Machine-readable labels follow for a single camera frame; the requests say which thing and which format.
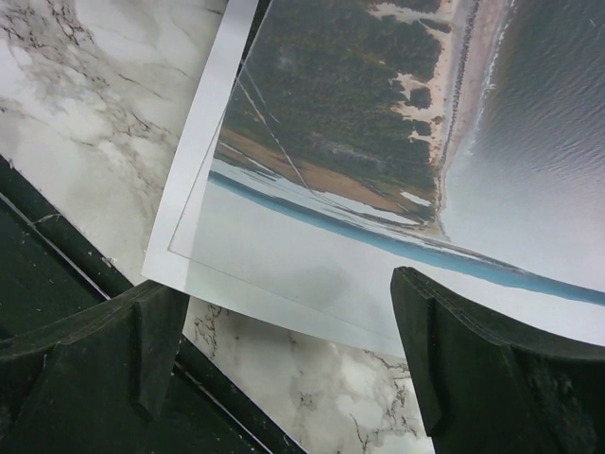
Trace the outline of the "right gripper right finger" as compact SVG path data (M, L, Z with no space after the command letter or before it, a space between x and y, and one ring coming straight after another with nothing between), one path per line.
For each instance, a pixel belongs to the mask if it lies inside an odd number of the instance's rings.
M390 281L423 420L439 453L600 453L604 350L521 323L410 267Z

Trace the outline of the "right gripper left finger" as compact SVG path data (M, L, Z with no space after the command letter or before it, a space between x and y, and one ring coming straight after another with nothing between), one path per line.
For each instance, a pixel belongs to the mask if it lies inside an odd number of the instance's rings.
M189 304L144 283L1 343L4 453L142 453Z

